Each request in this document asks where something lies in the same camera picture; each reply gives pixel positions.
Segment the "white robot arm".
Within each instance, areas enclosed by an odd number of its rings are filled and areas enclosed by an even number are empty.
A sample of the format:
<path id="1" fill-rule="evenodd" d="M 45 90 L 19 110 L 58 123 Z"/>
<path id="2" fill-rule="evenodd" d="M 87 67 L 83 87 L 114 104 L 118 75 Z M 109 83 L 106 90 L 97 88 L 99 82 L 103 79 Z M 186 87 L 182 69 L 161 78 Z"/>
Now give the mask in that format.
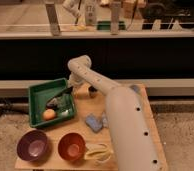
<path id="1" fill-rule="evenodd" d="M 105 96 L 111 141 L 118 171 L 159 171 L 161 164 L 137 93 L 91 69 L 87 55 L 70 59 L 70 84 L 84 81 Z"/>

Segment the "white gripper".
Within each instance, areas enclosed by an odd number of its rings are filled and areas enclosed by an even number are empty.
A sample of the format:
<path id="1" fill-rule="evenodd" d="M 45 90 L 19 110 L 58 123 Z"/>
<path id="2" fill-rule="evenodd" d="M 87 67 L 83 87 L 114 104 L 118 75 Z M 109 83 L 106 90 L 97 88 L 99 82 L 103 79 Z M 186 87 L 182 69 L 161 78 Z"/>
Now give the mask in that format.
<path id="1" fill-rule="evenodd" d="M 76 89 L 80 88 L 83 85 L 84 81 L 76 74 L 71 73 L 69 76 L 68 83 L 72 87 L 68 87 L 67 89 L 63 90 L 62 94 L 71 94 L 73 91 L 73 88 L 76 88 Z"/>

